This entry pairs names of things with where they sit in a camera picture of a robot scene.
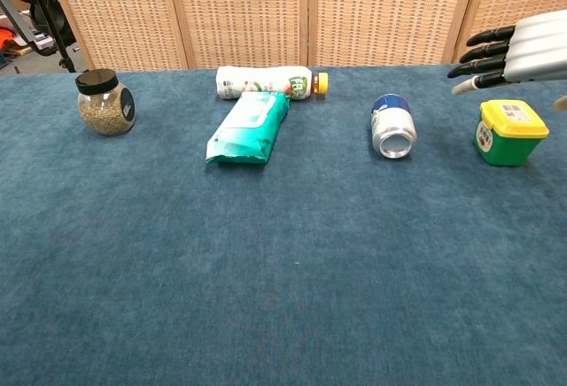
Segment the jar label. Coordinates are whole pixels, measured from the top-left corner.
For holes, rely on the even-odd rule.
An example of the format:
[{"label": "jar label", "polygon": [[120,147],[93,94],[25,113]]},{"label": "jar label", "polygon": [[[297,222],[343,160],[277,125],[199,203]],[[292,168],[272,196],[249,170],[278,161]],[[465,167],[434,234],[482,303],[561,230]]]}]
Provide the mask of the jar label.
[{"label": "jar label", "polygon": [[125,88],[120,93],[120,108],[122,109],[122,114],[128,122],[134,118],[134,98],[132,93],[128,88]]}]

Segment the white bottle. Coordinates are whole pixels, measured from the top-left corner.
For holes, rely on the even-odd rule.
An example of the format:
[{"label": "white bottle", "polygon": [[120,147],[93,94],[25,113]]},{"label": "white bottle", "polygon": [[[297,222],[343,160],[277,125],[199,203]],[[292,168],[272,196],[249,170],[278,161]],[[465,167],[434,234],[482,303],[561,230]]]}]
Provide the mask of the white bottle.
[{"label": "white bottle", "polygon": [[216,92],[221,98],[239,98],[244,91],[275,91],[302,100],[326,94],[329,75],[313,73],[303,66],[234,67],[222,66],[216,72]]}]

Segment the metal robot arm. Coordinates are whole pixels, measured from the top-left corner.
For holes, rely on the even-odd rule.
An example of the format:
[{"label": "metal robot arm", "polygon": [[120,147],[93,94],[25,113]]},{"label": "metal robot arm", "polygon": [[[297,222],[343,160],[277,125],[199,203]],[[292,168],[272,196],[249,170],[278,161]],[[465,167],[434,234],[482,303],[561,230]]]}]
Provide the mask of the metal robot arm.
[{"label": "metal robot arm", "polygon": [[[567,10],[521,19],[515,26],[499,27],[472,36],[467,46],[478,46],[461,57],[448,73],[485,73],[459,83],[453,94],[524,81],[567,79]],[[556,104],[567,101],[557,100]]]}]

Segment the wet wipes package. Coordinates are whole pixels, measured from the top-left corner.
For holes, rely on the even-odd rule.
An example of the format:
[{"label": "wet wipes package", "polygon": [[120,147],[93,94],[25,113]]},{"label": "wet wipes package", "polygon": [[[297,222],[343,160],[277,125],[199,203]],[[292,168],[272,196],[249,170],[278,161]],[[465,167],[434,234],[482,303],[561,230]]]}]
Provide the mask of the wet wipes package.
[{"label": "wet wipes package", "polygon": [[267,163],[290,96],[243,92],[206,145],[206,162]]}]

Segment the bottle cap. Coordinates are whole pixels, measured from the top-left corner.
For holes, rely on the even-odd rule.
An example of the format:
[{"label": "bottle cap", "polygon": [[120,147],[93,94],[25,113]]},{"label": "bottle cap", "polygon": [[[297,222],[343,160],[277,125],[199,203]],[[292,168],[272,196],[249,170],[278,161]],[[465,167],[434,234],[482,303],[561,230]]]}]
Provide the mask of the bottle cap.
[{"label": "bottle cap", "polygon": [[111,69],[89,70],[77,76],[74,80],[75,85],[81,94],[94,96],[104,94],[118,86],[116,72]]},{"label": "bottle cap", "polygon": [[319,73],[319,87],[317,90],[317,94],[327,94],[328,90],[329,90],[329,74]]}]

